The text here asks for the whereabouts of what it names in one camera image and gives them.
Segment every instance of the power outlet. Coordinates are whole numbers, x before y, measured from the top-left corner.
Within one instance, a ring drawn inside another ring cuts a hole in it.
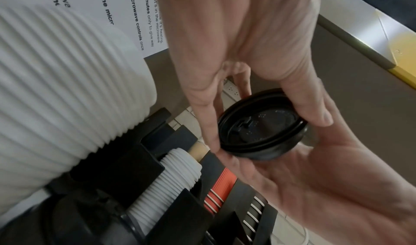
[[[240,93],[238,92],[237,86],[235,86],[235,84],[231,83],[230,81],[224,84],[223,91],[227,95],[229,95],[229,97],[231,97],[232,99],[236,101],[241,100]]]

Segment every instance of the lid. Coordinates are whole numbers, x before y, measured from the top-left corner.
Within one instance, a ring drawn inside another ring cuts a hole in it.
[[[228,108],[218,121],[221,148],[238,157],[270,160],[296,146],[307,122],[282,89],[266,90]]]

